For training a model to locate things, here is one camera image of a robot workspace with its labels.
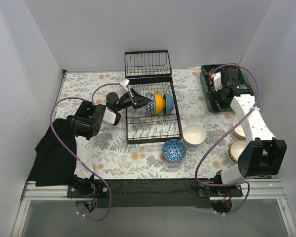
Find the red patterned bowl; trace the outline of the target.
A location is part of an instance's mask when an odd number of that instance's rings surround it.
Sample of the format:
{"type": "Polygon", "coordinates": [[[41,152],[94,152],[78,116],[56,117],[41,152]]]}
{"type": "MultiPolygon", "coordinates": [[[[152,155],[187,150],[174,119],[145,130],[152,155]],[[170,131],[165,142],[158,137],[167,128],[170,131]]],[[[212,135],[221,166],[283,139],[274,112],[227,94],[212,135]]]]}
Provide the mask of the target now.
{"type": "Polygon", "coordinates": [[[146,112],[150,115],[154,115],[156,111],[156,97],[155,94],[148,94],[147,98],[151,101],[146,105],[146,112]]]}

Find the yellow bowl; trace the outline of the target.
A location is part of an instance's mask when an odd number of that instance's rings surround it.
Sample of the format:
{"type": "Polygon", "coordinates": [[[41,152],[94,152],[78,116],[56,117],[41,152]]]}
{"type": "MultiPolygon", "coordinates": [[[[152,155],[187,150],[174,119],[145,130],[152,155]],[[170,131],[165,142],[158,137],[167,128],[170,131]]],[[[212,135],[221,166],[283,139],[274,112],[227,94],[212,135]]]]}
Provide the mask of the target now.
{"type": "Polygon", "coordinates": [[[165,109],[166,102],[165,102],[165,99],[159,94],[155,94],[154,97],[155,97],[155,112],[154,113],[159,114],[159,113],[163,112],[163,110],[165,109]]]}

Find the blue ceramic bowl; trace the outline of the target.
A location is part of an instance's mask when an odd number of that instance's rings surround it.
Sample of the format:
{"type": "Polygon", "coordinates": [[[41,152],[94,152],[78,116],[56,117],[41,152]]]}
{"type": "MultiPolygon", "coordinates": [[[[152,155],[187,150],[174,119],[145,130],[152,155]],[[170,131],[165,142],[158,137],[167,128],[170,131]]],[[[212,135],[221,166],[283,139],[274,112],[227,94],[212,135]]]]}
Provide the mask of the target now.
{"type": "Polygon", "coordinates": [[[165,115],[169,115],[174,109],[173,97],[170,94],[165,93],[163,95],[163,99],[165,100],[165,108],[164,108],[163,112],[165,115]]]}

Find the black wire dish rack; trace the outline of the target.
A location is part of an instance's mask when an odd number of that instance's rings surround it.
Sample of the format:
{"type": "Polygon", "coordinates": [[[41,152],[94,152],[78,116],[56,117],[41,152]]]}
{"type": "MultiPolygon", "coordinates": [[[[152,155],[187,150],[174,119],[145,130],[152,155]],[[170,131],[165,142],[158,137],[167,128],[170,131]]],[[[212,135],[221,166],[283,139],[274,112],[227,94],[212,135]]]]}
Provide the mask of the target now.
{"type": "Polygon", "coordinates": [[[159,143],[182,138],[170,56],[167,50],[126,52],[125,77],[149,103],[126,110],[128,144],[159,143]]]}

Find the plain white bowl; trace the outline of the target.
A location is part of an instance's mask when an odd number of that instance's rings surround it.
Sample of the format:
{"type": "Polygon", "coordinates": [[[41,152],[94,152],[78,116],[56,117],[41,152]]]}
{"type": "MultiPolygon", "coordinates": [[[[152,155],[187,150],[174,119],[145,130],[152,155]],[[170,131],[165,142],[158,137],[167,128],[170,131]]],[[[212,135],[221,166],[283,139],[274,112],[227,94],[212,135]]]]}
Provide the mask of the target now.
{"type": "Polygon", "coordinates": [[[183,141],[191,147],[202,144],[206,139],[206,130],[198,124],[188,124],[183,128],[183,141]]]}

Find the blue patterned bowl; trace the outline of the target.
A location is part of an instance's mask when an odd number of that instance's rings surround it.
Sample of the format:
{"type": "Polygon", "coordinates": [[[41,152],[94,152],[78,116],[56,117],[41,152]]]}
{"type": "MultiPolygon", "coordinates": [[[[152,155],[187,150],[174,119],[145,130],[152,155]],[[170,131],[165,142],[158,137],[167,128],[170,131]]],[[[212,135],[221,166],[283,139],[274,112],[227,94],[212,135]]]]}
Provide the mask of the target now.
{"type": "Polygon", "coordinates": [[[170,139],[163,144],[162,154],[169,162],[181,162],[186,156],[186,147],[182,141],[170,139]]]}

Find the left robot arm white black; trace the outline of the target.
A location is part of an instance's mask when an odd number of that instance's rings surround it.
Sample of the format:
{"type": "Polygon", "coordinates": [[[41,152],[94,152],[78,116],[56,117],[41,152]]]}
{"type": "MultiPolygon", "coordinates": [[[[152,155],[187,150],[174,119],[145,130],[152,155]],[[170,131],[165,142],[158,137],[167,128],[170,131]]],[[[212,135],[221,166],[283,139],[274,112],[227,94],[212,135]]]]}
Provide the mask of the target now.
{"type": "Polygon", "coordinates": [[[76,163],[74,175],[81,179],[89,179],[92,176],[92,157],[95,136],[99,133],[101,125],[118,125],[121,110],[132,107],[141,108],[152,102],[151,99],[138,94],[135,90],[129,89],[121,97],[115,92],[106,96],[106,104],[93,104],[83,101],[71,120],[76,141],[76,155],[80,159],[76,163]]]}

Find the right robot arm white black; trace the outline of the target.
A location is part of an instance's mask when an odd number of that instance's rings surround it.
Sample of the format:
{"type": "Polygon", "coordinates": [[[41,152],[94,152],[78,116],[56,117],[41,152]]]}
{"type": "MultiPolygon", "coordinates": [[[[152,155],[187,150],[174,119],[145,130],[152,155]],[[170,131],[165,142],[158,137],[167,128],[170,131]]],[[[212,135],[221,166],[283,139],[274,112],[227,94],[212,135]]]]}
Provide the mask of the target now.
{"type": "Polygon", "coordinates": [[[231,184],[247,179],[277,175],[287,150],[287,144],[277,139],[266,126],[250,85],[243,84],[237,67],[225,67],[210,73],[214,89],[207,93],[215,110],[230,107],[242,127],[246,147],[239,155],[236,165],[222,170],[213,184],[219,196],[231,191],[231,184]]]}

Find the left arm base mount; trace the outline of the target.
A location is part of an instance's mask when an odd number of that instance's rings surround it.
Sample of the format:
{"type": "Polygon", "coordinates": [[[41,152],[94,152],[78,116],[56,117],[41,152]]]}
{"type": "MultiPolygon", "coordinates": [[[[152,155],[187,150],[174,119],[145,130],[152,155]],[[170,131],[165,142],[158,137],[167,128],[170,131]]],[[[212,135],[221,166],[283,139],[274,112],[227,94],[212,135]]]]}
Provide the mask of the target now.
{"type": "Polygon", "coordinates": [[[74,175],[66,197],[77,200],[75,206],[78,210],[89,214],[97,208],[101,199],[105,201],[104,207],[107,207],[110,195],[107,186],[102,181],[94,179],[93,175],[84,179],[74,175]]]}

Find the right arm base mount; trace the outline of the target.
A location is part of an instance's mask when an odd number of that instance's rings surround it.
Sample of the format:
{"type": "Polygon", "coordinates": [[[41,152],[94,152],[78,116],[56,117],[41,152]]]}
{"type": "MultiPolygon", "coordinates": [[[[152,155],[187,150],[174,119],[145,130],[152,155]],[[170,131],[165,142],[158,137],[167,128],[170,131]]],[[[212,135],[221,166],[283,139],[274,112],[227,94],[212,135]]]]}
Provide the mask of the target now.
{"type": "Polygon", "coordinates": [[[214,198],[210,200],[211,208],[218,213],[229,213],[232,209],[232,198],[243,196],[241,187],[209,187],[198,184],[191,184],[191,188],[199,198],[214,198]]]}

